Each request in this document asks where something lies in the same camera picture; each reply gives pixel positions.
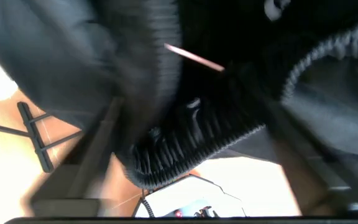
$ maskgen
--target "black bar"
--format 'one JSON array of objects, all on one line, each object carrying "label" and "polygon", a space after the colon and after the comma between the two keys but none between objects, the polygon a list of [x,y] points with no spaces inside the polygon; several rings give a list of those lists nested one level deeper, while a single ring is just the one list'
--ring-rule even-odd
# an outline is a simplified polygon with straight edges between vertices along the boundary
[{"label": "black bar", "polygon": [[50,116],[50,114],[45,113],[45,114],[43,114],[43,115],[41,115],[41,116],[38,116],[38,117],[36,117],[36,118],[31,119],[31,120],[30,120],[30,123],[37,122],[37,121],[39,121],[39,120],[41,120],[41,119],[44,119],[44,118],[47,118],[47,117],[49,117],[49,116]]},{"label": "black bar", "polygon": [[0,132],[15,134],[18,136],[30,137],[30,135],[27,132],[19,131],[19,130],[7,128],[7,127],[2,127],[2,126],[0,126]]},{"label": "black bar", "polygon": [[46,151],[41,151],[41,149],[45,147],[45,145],[42,142],[42,138],[40,136],[40,133],[38,132],[35,123],[31,122],[31,120],[33,120],[33,117],[31,115],[29,106],[27,105],[27,103],[18,102],[17,107],[22,116],[24,125],[30,134],[30,139],[32,141],[32,144],[34,145],[35,153],[37,154],[38,159],[41,163],[42,170],[44,172],[53,171],[53,164],[50,161],[48,153]]},{"label": "black bar", "polygon": [[76,132],[74,134],[71,134],[71,135],[69,135],[67,137],[62,138],[61,140],[57,140],[57,141],[55,141],[55,142],[53,142],[53,143],[41,148],[40,150],[41,151],[46,151],[47,149],[50,149],[51,147],[57,146],[57,145],[65,142],[65,141],[68,141],[68,140],[70,140],[72,138],[75,138],[75,137],[81,135],[81,133],[82,133],[82,131],[78,131],[78,132]]}]

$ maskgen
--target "floor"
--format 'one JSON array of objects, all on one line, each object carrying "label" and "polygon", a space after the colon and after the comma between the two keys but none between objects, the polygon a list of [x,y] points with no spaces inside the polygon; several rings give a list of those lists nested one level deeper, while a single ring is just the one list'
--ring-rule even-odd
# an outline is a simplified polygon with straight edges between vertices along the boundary
[{"label": "floor", "polygon": [[[3,75],[0,76],[0,86],[3,86],[2,82],[10,83]],[[25,131],[16,103],[28,103],[34,116],[44,112],[20,90],[12,91],[12,87],[4,89],[7,91],[5,96],[0,96],[0,125]],[[45,144],[78,131],[76,127],[53,117],[39,121],[37,127]],[[76,141],[72,139],[48,150],[55,166]],[[119,161],[115,157],[111,159],[113,163],[101,195],[112,202],[110,215],[129,217],[141,196],[141,190],[125,178]],[[238,176],[237,170],[241,170],[241,176]],[[215,159],[202,163],[192,173],[219,184],[227,193],[241,199],[248,215],[300,214],[283,171],[276,164],[245,157]],[[26,199],[29,192],[47,176],[41,170],[30,139],[0,133],[0,223],[14,217],[31,216]]]}]

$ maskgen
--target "black fabric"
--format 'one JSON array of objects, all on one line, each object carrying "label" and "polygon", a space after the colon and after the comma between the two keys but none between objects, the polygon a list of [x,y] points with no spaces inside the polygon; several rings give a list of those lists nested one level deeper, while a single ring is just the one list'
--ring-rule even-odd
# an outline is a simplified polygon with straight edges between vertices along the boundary
[{"label": "black fabric", "polygon": [[[280,100],[301,58],[357,24],[358,0],[291,1],[277,21],[259,0],[0,0],[0,64],[36,105],[82,129],[122,98],[112,151],[151,189],[226,148],[275,162],[269,146],[244,144],[266,134],[247,92]],[[227,69],[180,64],[164,43]],[[340,155],[358,161],[350,153]]]}]

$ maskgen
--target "red object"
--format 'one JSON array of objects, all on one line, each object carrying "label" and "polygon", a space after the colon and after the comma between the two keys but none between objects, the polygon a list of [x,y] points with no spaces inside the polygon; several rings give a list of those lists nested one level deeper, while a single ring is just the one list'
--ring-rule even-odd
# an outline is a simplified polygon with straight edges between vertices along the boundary
[{"label": "red object", "polygon": [[175,211],[175,216],[176,217],[183,217],[183,213],[180,210],[176,210]]}]

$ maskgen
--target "black cable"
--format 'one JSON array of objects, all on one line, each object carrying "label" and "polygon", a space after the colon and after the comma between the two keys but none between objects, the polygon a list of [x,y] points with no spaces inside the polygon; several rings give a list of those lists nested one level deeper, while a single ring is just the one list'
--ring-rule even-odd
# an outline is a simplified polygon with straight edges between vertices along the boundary
[{"label": "black cable", "polygon": [[147,213],[149,214],[150,217],[154,218],[154,213],[152,210],[152,207],[150,207],[149,203],[146,201],[145,197],[144,197],[144,190],[142,189],[142,200],[141,200],[142,204],[144,205],[144,207],[147,210]]}]

